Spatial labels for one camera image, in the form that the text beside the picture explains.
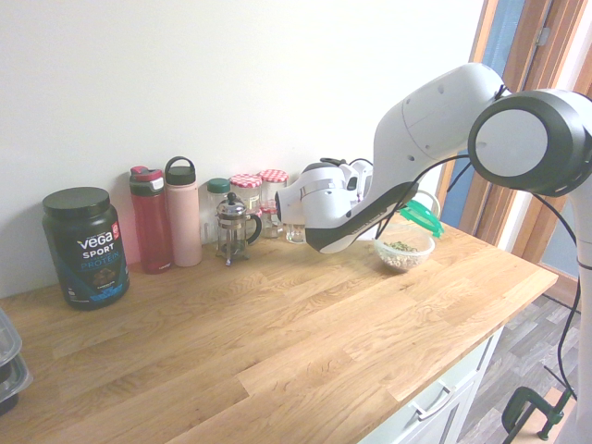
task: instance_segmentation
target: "french press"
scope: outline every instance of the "french press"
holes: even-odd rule
[[[234,192],[222,201],[216,209],[218,217],[217,256],[226,258],[226,265],[233,259],[249,259],[247,245],[253,243],[261,234],[261,219],[257,215],[247,215],[247,208]],[[247,220],[254,219],[255,232],[247,239]]]

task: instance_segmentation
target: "pink water bottle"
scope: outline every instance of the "pink water bottle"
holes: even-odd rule
[[[173,166],[179,160],[189,165]],[[195,166],[187,157],[173,157],[166,164],[165,178],[175,265],[197,265],[202,261],[202,238]]]
[[[164,273],[170,268],[172,249],[162,170],[135,166],[131,169],[129,189],[142,268],[151,275]]]

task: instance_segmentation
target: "vega sport label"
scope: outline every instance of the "vega sport label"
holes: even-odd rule
[[[117,296],[127,286],[119,226],[116,222],[108,227],[107,231],[55,238],[62,268],[60,283],[73,302],[100,302]]]

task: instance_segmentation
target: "bottle handle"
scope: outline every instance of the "bottle handle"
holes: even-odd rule
[[[173,166],[173,164],[175,162],[178,162],[179,160],[186,160],[187,162],[189,162],[189,168],[191,168],[192,171],[195,171],[195,165],[193,164],[193,162],[191,160],[189,160],[187,157],[183,157],[182,155],[177,155],[177,156],[173,157],[172,159],[170,159],[168,162],[166,162],[165,174]]]
[[[258,215],[249,215],[250,219],[255,219],[255,232],[251,235],[249,239],[247,239],[247,243],[251,245],[261,234],[261,217]]]

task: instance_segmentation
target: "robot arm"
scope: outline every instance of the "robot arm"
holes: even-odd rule
[[[592,437],[592,102],[574,92],[540,90],[496,99],[501,78],[469,64],[432,80],[390,109],[378,124],[374,176],[352,206],[344,173],[308,166],[276,195],[282,222],[304,224],[321,253],[345,249],[410,200],[417,175],[468,142],[475,170],[492,183],[546,196],[569,193],[582,284],[579,396],[560,443]]]
[[[335,253],[387,217],[417,190],[417,175],[455,154],[477,117],[494,103],[503,84],[480,64],[467,64],[413,92],[382,118],[374,140],[374,171],[365,198],[352,205],[343,172],[330,163],[308,166],[276,196],[286,224],[306,227],[306,241]]]

